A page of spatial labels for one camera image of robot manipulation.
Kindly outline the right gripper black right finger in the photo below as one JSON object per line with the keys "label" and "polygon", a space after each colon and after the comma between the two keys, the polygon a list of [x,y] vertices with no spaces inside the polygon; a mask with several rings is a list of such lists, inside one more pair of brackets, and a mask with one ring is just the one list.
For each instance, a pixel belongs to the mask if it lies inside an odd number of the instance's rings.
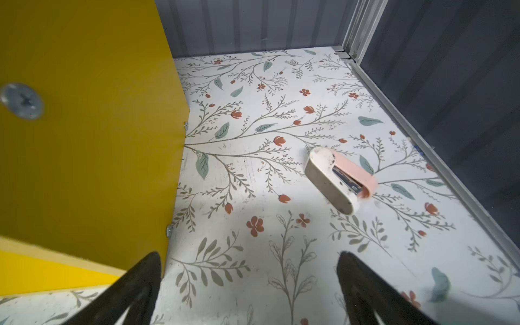
{"label": "right gripper black right finger", "polygon": [[351,324],[435,324],[355,254],[342,252],[337,276]]}

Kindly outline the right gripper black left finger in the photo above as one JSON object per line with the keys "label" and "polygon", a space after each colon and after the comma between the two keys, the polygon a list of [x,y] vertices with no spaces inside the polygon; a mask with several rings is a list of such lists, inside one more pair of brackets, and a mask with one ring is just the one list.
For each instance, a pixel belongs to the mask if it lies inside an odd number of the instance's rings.
{"label": "right gripper black left finger", "polygon": [[150,324],[161,286],[161,257],[147,254],[66,324]]}

